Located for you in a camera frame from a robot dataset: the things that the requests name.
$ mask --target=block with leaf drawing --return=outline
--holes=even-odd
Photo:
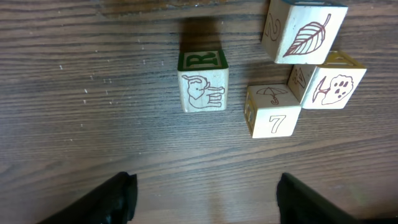
[[[288,86],[305,109],[342,109],[366,68],[342,51],[321,65],[294,65]]]
[[[262,45],[275,63],[321,64],[347,9],[330,2],[271,0]]]
[[[181,53],[178,83],[184,112],[225,110],[228,75],[222,50]]]
[[[287,85],[249,86],[244,117],[253,138],[291,136],[301,111]]]

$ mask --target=yellow block face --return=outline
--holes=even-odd
[[[342,51],[331,51],[325,62],[319,65],[320,68],[365,68],[355,59]]]
[[[257,108],[254,107],[250,91],[247,92],[246,105],[244,107],[244,116],[248,124],[250,133],[253,135],[254,121],[256,120]]]

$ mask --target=block with elephant drawing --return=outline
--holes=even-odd
[[[294,65],[288,86],[305,109],[343,109],[366,68],[342,51],[321,65]]]
[[[228,76],[222,50],[181,53],[178,84],[184,112],[225,110]]]
[[[271,0],[261,44],[275,63],[321,64],[347,9],[330,1]]]
[[[287,85],[249,86],[244,117],[253,138],[291,136],[301,111]]]

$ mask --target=umbrella drawing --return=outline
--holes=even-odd
[[[271,100],[271,103],[273,105],[278,105],[279,104],[279,101],[278,101],[278,98],[276,98],[276,95],[285,94],[285,93],[287,93],[286,90],[282,90],[282,89],[279,89],[279,88],[271,88],[271,87],[262,88],[259,91],[257,91],[257,94],[272,96],[273,100]]]

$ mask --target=leaf drawing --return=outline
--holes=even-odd
[[[319,22],[310,22],[303,26],[297,33],[293,44],[284,54],[284,57],[289,55],[305,55],[316,51],[321,47],[325,40],[325,27],[330,20],[331,14],[328,14],[325,23],[322,25]]]
[[[275,25],[274,25],[274,18],[272,18],[271,13],[269,13],[269,19],[267,19],[267,25],[264,31],[264,35],[266,35],[267,37],[269,36],[269,38],[271,38],[272,41],[276,41],[279,37],[279,33],[280,33],[280,20],[276,19],[275,20]]]

